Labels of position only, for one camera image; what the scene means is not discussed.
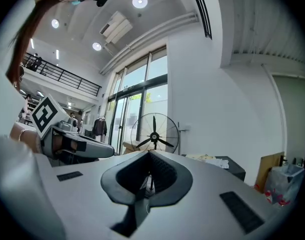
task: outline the clear plastic bag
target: clear plastic bag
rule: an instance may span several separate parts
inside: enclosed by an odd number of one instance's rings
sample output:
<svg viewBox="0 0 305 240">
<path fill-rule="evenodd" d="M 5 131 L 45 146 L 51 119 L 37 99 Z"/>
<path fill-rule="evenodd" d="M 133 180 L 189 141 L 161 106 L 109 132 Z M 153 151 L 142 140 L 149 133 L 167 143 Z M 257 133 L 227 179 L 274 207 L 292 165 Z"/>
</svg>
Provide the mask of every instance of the clear plastic bag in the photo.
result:
<svg viewBox="0 0 305 240">
<path fill-rule="evenodd" d="M 272 204 L 289 204 L 296 198 L 304 175 L 305 169 L 294 164 L 271 168 L 264 186 L 266 197 L 271 197 Z"/>
</svg>

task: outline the blue face mask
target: blue face mask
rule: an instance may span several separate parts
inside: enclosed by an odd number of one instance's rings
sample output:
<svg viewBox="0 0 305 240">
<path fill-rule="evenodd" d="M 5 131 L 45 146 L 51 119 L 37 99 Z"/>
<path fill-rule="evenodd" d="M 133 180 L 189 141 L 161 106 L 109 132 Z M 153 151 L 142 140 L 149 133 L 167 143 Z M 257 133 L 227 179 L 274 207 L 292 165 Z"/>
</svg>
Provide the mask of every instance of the blue face mask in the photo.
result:
<svg viewBox="0 0 305 240">
<path fill-rule="evenodd" d="M 71 2 L 71 4 L 74 5 L 74 6 L 79 5 L 80 3 L 81 3 L 80 1 L 72 1 Z"/>
</svg>

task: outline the person's hair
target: person's hair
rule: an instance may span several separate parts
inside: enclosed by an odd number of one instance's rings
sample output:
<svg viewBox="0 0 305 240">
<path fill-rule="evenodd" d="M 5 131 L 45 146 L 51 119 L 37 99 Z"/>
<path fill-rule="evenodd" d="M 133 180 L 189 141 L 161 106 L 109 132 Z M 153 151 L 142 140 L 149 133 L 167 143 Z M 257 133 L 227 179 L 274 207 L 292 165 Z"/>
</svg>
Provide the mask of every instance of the person's hair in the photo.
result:
<svg viewBox="0 0 305 240">
<path fill-rule="evenodd" d="M 13 41 L 15 42 L 12 60 L 7 71 L 7 78 L 13 84 L 19 82 L 20 64 L 23 56 L 28 48 L 30 39 L 33 37 L 37 26 L 42 20 L 45 13 L 53 6 L 58 4 L 59 0 L 40 0 L 36 3 L 29 17 L 26 19 L 22 27 L 17 32 Z"/>
<path fill-rule="evenodd" d="M 19 69 L 20 69 L 19 76 L 22 77 L 25 73 L 24 68 L 22 66 L 19 66 Z"/>
</svg>

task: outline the trash bag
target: trash bag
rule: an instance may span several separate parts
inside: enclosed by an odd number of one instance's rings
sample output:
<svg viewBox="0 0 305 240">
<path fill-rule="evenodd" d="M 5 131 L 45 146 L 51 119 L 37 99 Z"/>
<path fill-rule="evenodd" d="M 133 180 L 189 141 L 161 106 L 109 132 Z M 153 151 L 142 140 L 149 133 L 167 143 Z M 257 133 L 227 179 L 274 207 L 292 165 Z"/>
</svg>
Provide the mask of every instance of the trash bag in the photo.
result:
<svg viewBox="0 0 305 240">
<path fill-rule="evenodd" d="M 264 186 L 267 200 L 282 206 L 293 202 L 304 176 L 305 169 L 294 164 L 271 168 Z"/>
</svg>

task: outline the fan blade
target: fan blade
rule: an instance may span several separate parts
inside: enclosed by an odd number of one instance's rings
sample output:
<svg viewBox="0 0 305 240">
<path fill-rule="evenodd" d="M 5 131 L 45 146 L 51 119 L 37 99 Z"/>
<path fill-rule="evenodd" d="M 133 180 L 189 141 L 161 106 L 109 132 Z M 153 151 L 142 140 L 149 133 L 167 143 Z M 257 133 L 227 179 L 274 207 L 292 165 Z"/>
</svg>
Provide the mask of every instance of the fan blade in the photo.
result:
<svg viewBox="0 0 305 240">
<path fill-rule="evenodd" d="M 160 139 L 158 139 L 161 143 L 163 143 L 163 144 L 165 144 L 165 145 L 167 145 L 167 146 L 169 146 L 169 147 L 172 147 L 172 148 L 174 148 L 174 146 L 173 145 L 171 145 L 170 143 L 168 143 L 167 141 L 164 141 L 164 140 L 162 140 L 161 138 Z"/>
<path fill-rule="evenodd" d="M 152 127 L 153 127 L 153 132 L 156 132 L 156 118 L 155 116 L 153 116 L 153 120 L 152 120 Z"/>
<path fill-rule="evenodd" d="M 148 143 L 148 142 L 150 142 L 150 141 L 151 141 L 151 139 L 148 138 L 148 139 L 144 140 L 142 143 L 140 143 L 138 146 L 136 146 L 136 148 L 139 148 L 139 147 L 141 147 L 142 145 L 145 145 L 146 143 Z"/>
</svg>

